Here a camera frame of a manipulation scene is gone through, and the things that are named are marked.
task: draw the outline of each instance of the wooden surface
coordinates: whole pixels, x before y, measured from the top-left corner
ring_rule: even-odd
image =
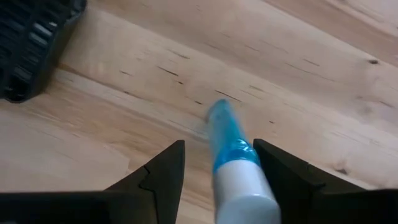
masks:
[[[213,223],[203,118],[220,98],[249,139],[368,189],[398,187],[397,21],[379,7],[387,23],[369,22],[357,6],[90,1],[47,91],[0,102],[0,190],[105,189],[184,139],[177,223]]]

